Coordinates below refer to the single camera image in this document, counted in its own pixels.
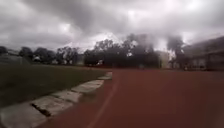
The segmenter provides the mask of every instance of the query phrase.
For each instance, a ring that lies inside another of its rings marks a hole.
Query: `tree line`
[[[159,56],[151,42],[142,41],[145,38],[146,35],[130,34],[122,43],[109,39],[99,41],[94,49],[84,52],[84,63],[87,66],[159,67]]]
[[[0,46],[0,55],[7,53],[7,48]],[[22,47],[18,53],[19,56],[26,58],[30,62],[39,62],[43,64],[76,64],[78,61],[78,48],[62,47],[57,51],[39,47],[32,51],[29,47]]]
[[[86,66],[160,67],[159,55],[155,52],[152,42],[144,41],[145,38],[146,35],[144,34],[130,34],[122,43],[105,39],[96,42],[94,48],[92,50],[87,49],[83,55],[78,54],[79,48],[62,47],[55,52],[43,47],[39,47],[35,51],[29,47],[22,47],[19,56],[43,64],[51,64],[52,61],[56,61],[57,64],[74,65],[79,59],[82,59],[79,56],[83,56],[83,62]],[[188,60],[182,50],[183,44],[181,37],[171,36],[168,38],[167,48],[175,53],[173,60],[181,68]],[[0,55],[3,53],[7,53],[7,48],[0,46]]]

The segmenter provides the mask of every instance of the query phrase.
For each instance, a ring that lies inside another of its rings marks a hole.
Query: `cloudy sky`
[[[166,35],[186,43],[224,35],[223,0],[0,0],[0,45],[91,48],[147,34],[165,49]]]

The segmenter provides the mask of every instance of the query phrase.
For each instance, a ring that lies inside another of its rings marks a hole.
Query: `red running track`
[[[94,100],[39,128],[224,128],[224,73],[114,70]]]

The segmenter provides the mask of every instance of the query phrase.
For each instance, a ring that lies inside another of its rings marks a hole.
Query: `grass field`
[[[72,67],[0,65],[0,108],[69,89],[103,74]]]

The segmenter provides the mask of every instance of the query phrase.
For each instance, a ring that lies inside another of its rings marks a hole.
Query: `building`
[[[19,52],[7,49],[7,53],[0,55],[0,64],[16,64],[16,65],[24,65],[29,64],[29,62],[19,56]]]
[[[224,37],[185,46],[187,67],[198,70],[224,70]]]
[[[157,51],[157,54],[159,55],[160,67],[163,68],[163,69],[170,68],[169,53],[168,52],[163,52],[163,51]]]
[[[78,54],[77,65],[83,66],[84,65],[84,54]]]

